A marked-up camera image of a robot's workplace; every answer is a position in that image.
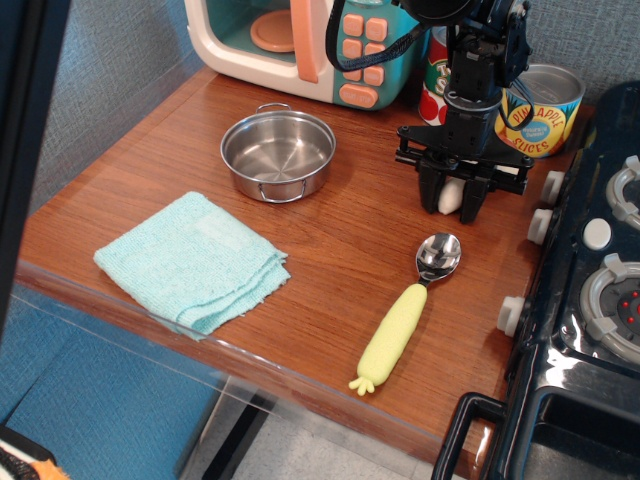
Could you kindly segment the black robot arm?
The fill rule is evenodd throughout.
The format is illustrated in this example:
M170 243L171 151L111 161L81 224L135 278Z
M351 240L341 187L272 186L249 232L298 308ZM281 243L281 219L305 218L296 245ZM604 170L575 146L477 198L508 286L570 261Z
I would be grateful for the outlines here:
M504 90L521 88L532 53L526 39L527 1L403 1L425 27L446 29L450 77L440 126L402 126L398 161L419 174L422 207L433 213L445 182L463 181L460 221L475 221L488 193L522 194L533 161L495 131L504 118Z

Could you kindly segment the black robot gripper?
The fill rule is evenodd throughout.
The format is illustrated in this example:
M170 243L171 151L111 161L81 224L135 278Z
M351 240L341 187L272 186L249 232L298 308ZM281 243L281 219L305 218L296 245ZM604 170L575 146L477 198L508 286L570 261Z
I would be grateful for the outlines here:
M395 160L419 170L421 205L428 213L438 210L447 175L467 180L463 188L460 222L471 224L489 191L521 195L534 161L504 143L495 132L502 107L501 92L470 100L454 92L444 94L447 112L439 126L401 126ZM487 179L478 179L486 170Z

